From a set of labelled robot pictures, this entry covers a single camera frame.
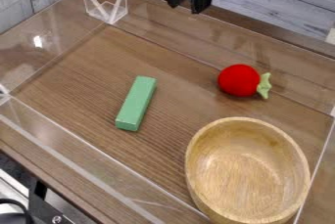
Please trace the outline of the red plush strawberry toy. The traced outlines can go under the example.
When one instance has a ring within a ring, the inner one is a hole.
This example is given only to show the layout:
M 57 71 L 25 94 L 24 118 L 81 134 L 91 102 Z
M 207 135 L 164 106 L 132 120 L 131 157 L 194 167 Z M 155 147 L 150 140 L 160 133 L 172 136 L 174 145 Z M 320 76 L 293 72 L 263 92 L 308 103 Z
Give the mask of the red plush strawberry toy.
M 249 97 L 258 94 L 262 99 L 269 98 L 270 73 L 259 74 L 247 65 L 235 64 L 225 67 L 217 76 L 217 83 L 219 89 L 229 95 Z

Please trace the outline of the green rectangular block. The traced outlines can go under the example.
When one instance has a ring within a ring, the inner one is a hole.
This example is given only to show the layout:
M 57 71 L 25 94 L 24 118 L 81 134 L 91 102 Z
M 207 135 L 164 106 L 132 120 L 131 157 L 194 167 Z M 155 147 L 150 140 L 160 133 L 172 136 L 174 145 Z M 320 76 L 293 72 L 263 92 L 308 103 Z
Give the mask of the green rectangular block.
M 136 131 L 139 129 L 155 84 L 156 80 L 152 77 L 137 76 L 135 78 L 115 118 L 115 126 L 117 129 L 127 131 Z

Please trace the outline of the wooden bowl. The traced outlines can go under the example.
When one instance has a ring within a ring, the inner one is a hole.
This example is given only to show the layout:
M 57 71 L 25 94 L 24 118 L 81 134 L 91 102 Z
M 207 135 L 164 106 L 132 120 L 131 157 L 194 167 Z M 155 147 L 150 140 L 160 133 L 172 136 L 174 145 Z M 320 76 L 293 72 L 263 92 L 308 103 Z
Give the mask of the wooden bowl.
M 184 173 L 214 224 L 284 224 L 306 199 L 306 156 L 286 132 L 255 118 L 225 117 L 199 128 Z

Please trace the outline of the clear acrylic tray enclosure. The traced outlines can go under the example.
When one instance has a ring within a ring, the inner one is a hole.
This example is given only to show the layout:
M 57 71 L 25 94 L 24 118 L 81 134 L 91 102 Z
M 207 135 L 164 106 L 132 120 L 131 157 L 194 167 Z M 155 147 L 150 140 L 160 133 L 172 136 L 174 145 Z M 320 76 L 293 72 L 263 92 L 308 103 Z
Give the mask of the clear acrylic tray enclosure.
M 243 64 L 270 73 L 269 98 L 217 83 Z M 156 80 L 139 129 L 115 118 L 137 76 Z M 335 60 L 162 0 L 128 0 L 113 24 L 60 0 L 0 35 L 0 151 L 99 224 L 209 224 L 187 192 L 199 128 L 245 116 L 300 145 L 312 186 L 286 224 L 335 224 Z

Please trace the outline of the black table leg bracket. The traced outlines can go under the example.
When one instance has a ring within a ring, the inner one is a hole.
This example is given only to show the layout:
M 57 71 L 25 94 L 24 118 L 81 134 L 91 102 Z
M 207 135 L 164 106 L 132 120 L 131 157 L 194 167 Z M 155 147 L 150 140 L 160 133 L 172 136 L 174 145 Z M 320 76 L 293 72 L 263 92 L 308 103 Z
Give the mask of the black table leg bracket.
M 45 201 L 46 186 L 36 180 L 28 190 L 28 211 L 33 224 L 75 224 Z

